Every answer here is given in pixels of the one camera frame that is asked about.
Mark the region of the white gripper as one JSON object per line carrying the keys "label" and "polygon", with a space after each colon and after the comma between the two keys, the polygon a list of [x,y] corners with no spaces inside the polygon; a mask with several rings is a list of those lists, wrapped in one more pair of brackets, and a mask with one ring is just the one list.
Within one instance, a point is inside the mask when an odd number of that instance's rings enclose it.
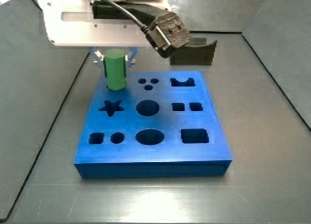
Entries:
{"label": "white gripper", "polygon": [[[44,16],[47,37],[55,46],[131,46],[127,66],[135,65],[138,46],[150,46],[138,25],[127,19],[96,19],[92,4],[96,0],[36,0]],[[116,2],[170,8],[167,0],[114,0]],[[88,52],[94,64],[104,72],[104,55],[98,47]]]}

